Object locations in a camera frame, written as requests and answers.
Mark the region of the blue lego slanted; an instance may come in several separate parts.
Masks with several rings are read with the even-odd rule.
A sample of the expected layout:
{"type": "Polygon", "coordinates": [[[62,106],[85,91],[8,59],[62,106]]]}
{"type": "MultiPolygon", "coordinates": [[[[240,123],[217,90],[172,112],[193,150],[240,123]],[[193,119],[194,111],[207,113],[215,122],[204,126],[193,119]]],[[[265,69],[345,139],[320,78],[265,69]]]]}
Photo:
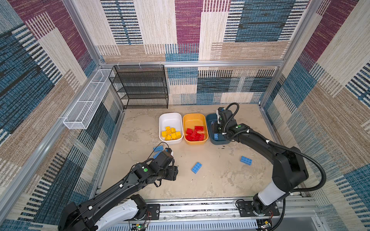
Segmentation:
{"type": "Polygon", "coordinates": [[[158,157],[158,155],[160,154],[160,152],[156,153],[153,158],[156,159],[158,157]]]}

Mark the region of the yellow lego pair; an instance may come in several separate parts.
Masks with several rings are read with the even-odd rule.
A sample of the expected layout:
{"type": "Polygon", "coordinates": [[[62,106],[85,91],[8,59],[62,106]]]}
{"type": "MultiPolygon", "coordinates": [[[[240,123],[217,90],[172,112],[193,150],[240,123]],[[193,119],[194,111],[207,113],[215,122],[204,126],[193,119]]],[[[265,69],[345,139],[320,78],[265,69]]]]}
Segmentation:
{"type": "Polygon", "coordinates": [[[167,134],[171,134],[172,133],[171,127],[166,127],[165,130],[166,130],[166,133],[167,134]]]}

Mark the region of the red lego long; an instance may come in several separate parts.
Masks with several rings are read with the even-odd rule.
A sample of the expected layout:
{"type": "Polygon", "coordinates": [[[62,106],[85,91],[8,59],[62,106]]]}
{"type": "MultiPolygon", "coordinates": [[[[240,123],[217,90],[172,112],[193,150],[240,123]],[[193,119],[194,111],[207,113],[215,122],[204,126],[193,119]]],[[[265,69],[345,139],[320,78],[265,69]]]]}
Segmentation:
{"type": "Polygon", "coordinates": [[[204,138],[205,138],[205,134],[204,133],[202,133],[202,134],[199,134],[198,133],[198,141],[203,141],[204,138]]]}

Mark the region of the red lego tall block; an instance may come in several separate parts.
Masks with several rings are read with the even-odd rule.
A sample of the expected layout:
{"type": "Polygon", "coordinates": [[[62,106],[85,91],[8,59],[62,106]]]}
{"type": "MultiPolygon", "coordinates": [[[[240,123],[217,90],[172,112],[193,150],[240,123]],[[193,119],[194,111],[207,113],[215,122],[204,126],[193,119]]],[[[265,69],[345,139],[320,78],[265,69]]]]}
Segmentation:
{"type": "Polygon", "coordinates": [[[188,128],[187,130],[186,130],[186,135],[192,135],[193,134],[193,129],[190,129],[190,128],[188,128]]]}

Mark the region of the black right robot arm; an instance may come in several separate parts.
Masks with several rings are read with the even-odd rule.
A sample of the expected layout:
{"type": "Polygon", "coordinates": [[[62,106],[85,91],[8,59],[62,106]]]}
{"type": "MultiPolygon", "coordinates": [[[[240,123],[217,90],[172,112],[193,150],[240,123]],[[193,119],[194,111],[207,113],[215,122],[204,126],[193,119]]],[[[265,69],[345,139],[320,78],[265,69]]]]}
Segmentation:
{"type": "Polygon", "coordinates": [[[255,132],[245,124],[238,124],[233,113],[223,107],[217,112],[217,131],[227,140],[246,145],[261,154],[273,166],[271,182],[253,197],[252,207],[256,215],[264,215],[286,198],[293,189],[308,179],[309,174],[299,150],[277,147],[274,142],[255,132]]]}

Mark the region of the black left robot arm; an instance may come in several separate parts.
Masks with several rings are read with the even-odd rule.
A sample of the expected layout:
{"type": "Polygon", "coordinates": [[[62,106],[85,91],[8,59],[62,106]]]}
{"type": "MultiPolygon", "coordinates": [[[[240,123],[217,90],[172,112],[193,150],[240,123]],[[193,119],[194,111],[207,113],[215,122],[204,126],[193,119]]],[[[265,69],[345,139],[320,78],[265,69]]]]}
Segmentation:
{"type": "Polygon", "coordinates": [[[147,204],[138,191],[162,180],[175,181],[178,167],[170,148],[156,158],[132,166],[128,174],[104,192],[76,205],[65,206],[58,224],[60,231],[104,231],[121,221],[145,216],[147,204]]]}

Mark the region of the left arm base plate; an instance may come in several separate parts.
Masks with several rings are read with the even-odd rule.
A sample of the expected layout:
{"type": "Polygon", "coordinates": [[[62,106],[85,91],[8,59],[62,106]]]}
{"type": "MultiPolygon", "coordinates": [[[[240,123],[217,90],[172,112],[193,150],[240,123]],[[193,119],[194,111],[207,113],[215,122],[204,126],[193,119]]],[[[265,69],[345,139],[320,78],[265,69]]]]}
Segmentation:
{"type": "Polygon", "coordinates": [[[152,220],[159,220],[160,210],[161,210],[160,204],[148,204],[144,215],[142,215],[139,218],[140,220],[147,221],[147,222],[152,221],[152,220]]]}

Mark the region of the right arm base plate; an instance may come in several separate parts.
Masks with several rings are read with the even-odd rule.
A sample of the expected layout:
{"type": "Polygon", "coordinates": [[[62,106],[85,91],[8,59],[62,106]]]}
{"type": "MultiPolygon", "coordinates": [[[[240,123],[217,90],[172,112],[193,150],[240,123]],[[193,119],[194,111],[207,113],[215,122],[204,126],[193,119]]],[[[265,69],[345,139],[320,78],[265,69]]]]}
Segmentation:
{"type": "Polygon", "coordinates": [[[266,206],[258,201],[246,201],[239,199],[235,202],[235,206],[241,217],[275,217],[280,215],[276,203],[266,206]]]}

